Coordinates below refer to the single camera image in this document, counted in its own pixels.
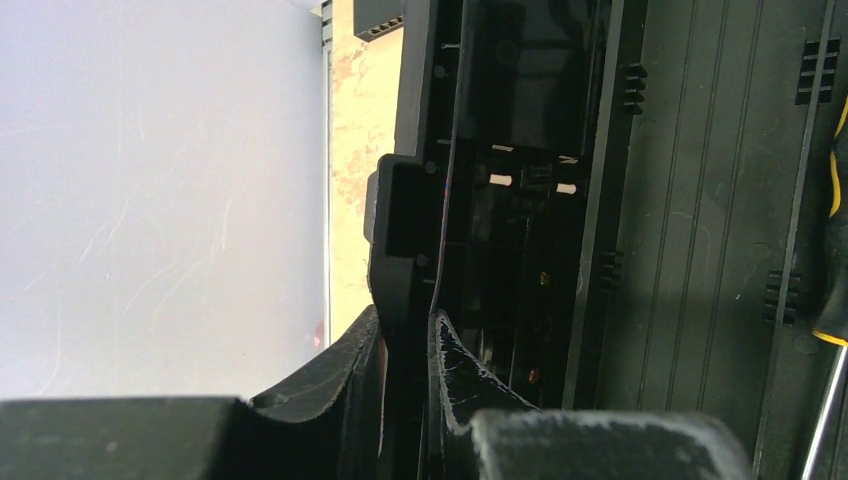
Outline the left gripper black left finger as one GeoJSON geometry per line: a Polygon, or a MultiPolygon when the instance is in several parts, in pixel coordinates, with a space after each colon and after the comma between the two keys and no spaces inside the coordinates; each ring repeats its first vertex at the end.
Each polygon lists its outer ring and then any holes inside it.
{"type": "Polygon", "coordinates": [[[373,479],[380,323],[367,307],[328,349],[250,400],[5,401],[5,479],[373,479]]]}

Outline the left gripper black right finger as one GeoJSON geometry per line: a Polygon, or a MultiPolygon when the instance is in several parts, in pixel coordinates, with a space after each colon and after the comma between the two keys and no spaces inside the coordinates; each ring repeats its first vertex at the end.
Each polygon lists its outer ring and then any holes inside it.
{"type": "Polygon", "coordinates": [[[751,479],[720,421],[699,413],[538,409],[488,371],[449,317],[428,322],[430,479],[751,479]]]}

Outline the black plastic toolbox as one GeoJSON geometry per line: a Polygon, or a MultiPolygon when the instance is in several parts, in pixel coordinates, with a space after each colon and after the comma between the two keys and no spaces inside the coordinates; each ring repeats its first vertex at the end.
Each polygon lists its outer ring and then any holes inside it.
{"type": "MultiPolygon", "coordinates": [[[[538,409],[699,413],[803,479],[835,347],[843,1],[407,1],[370,179],[381,474],[427,476],[428,322],[538,409]]],[[[847,475],[843,373],[811,479],[847,475]]]]}

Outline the black yellow screwdriver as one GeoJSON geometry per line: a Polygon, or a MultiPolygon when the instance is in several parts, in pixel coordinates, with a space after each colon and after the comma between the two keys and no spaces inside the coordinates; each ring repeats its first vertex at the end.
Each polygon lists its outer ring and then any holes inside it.
{"type": "Polygon", "coordinates": [[[829,150],[832,201],[825,230],[827,294],[812,334],[835,347],[801,477],[814,476],[840,380],[847,365],[847,109],[843,108],[829,150]]]}

